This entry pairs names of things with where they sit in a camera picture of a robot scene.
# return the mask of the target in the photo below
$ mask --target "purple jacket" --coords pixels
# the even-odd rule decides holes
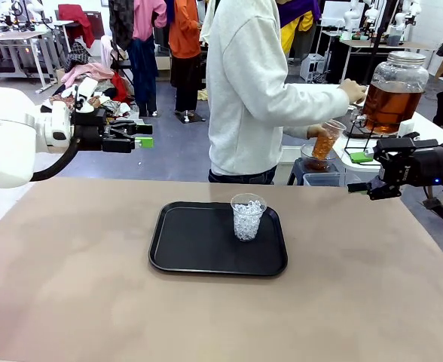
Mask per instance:
[[[321,17],[317,0],[291,0],[284,5],[278,5],[278,8],[281,28],[309,11],[312,11],[314,21]]]

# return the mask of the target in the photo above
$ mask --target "orange shirt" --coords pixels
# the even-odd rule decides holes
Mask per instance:
[[[170,26],[170,48],[174,57],[187,59],[201,53],[196,0],[175,0],[175,21]]]

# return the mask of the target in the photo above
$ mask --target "tray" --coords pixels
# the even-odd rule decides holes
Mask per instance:
[[[230,204],[175,202],[165,206],[149,250],[151,264],[165,272],[274,277],[287,266],[280,220],[269,207],[257,237],[234,235]]]

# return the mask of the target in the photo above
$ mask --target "tray rim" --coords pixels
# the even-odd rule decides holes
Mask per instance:
[[[280,223],[279,214],[272,209],[271,207],[267,207],[266,211],[264,213],[270,213],[272,214],[272,218],[276,221],[278,224],[278,231],[277,233],[279,235],[279,245],[280,245],[280,252],[282,254],[283,258],[283,264],[280,269],[278,269],[273,274],[256,274],[256,273],[239,273],[235,271],[213,271],[213,270],[198,270],[198,269],[180,269],[180,268],[165,268],[163,266],[160,266],[156,263],[156,260],[154,260],[154,256],[156,256],[156,250],[158,247],[159,242],[159,236],[160,232],[163,229],[163,224],[165,220],[165,216],[171,211],[178,208],[201,208],[201,207],[188,207],[188,205],[223,205],[226,207],[227,205],[231,207],[230,203],[227,202],[199,202],[199,201],[174,201],[170,202],[169,204],[166,204],[163,206],[160,210],[160,213],[157,218],[156,226],[154,228],[153,238],[151,239],[151,244],[148,249],[148,258],[149,262],[153,267],[155,267],[157,270],[170,273],[170,274],[190,274],[190,275],[218,275],[218,276],[237,276],[237,277],[253,277],[253,278],[274,278],[279,275],[281,275],[287,268],[287,265],[289,264],[289,256],[287,254],[287,248],[285,244],[285,238],[283,237],[283,231],[282,231],[282,225]]]

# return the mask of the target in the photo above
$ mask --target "red cloth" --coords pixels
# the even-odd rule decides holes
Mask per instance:
[[[91,23],[80,5],[59,5],[59,20],[72,20],[79,23],[81,26],[66,28],[68,35],[73,41],[82,36],[86,46],[91,48],[91,45],[94,43],[93,30],[91,29]]]
[[[128,98],[128,92],[126,91],[126,87],[124,87],[123,79],[119,76],[119,74],[115,73],[113,76],[113,79],[111,80],[111,83],[116,87],[118,90],[118,95],[113,98],[113,100],[116,100],[118,102],[126,102]]]

